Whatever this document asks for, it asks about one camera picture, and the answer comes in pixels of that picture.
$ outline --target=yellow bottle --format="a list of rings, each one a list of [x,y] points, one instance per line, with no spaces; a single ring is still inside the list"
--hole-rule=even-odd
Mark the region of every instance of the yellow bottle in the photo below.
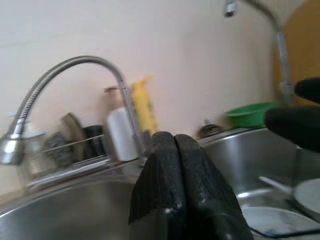
[[[144,79],[132,84],[131,98],[141,130],[149,131],[150,135],[152,135],[157,131],[157,124],[152,103],[145,88],[146,82],[150,79],[150,76],[146,76]]]

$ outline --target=faucet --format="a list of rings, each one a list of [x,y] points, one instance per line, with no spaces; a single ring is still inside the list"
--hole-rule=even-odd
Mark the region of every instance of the faucet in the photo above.
[[[262,3],[256,0],[242,0],[249,6],[255,8],[259,12],[263,13],[266,18],[271,22],[272,28],[275,32],[275,40],[277,44],[277,50],[281,67],[281,83],[280,88],[282,90],[282,101],[287,106],[295,105],[293,86],[289,79],[289,63],[288,63],[288,50],[285,39],[284,31],[281,24],[277,20],[276,16]],[[226,18],[233,17],[237,11],[237,0],[226,0],[224,8],[224,16]]]
[[[122,73],[111,62],[103,58],[97,56],[77,56],[65,60],[51,68],[49,71],[47,71],[44,75],[42,75],[42,77],[39,78],[39,80],[33,85],[33,87],[24,97],[8,131],[0,139],[0,164],[20,165],[23,161],[25,155],[23,133],[25,130],[26,120],[35,101],[37,100],[38,96],[43,91],[43,89],[45,89],[47,84],[63,71],[73,66],[86,63],[101,65],[106,69],[109,69],[116,78],[128,112],[131,128],[134,133],[136,149],[139,156],[143,160],[143,138],[141,135],[141,131],[138,127],[138,122],[136,119],[135,111],[133,109],[130,93]]]

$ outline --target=wall faucet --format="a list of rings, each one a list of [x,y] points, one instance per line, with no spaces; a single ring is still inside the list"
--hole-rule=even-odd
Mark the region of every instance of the wall faucet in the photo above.
[[[276,16],[262,3],[256,0],[242,0],[242,1],[250,5],[254,9],[258,10],[259,12],[263,13],[271,22],[271,25],[275,32],[275,40],[276,40],[277,50],[278,50],[278,55],[280,60],[281,77],[282,77],[280,88],[283,94],[283,102],[287,106],[294,106],[295,105],[294,91],[289,79],[288,50],[287,50],[285,34],[283,32],[281,24],[277,20]],[[224,8],[224,16],[226,18],[232,17],[235,15],[236,11],[237,11],[237,0],[226,0],[225,8]]]

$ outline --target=white plate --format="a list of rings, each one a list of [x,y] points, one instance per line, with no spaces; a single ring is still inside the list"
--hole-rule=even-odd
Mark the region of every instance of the white plate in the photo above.
[[[320,178],[299,184],[294,190],[294,197],[305,208],[320,214]]]
[[[248,225],[262,233],[286,234],[320,228],[320,224],[298,213],[274,207],[248,207],[242,209]],[[253,234],[256,240],[270,239]],[[289,240],[319,240],[320,235],[300,236]]]

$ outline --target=sink basin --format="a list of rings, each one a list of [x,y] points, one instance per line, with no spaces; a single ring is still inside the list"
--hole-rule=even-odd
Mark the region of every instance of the sink basin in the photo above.
[[[19,200],[0,215],[1,240],[127,240],[135,178],[68,184]]]
[[[224,132],[199,141],[242,207],[290,209],[258,180],[291,184],[296,146],[267,129]],[[24,197],[0,211],[1,240],[127,240],[137,177],[92,176]],[[303,151],[297,183],[320,177],[320,155]]]
[[[242,207],[291,209],[287,196],[258,177],[291,186],[320,178],[320,154],[302,150],[293,183],[296,146],[266,128],[236,130],[201,139],[200,145],[233,188]]]

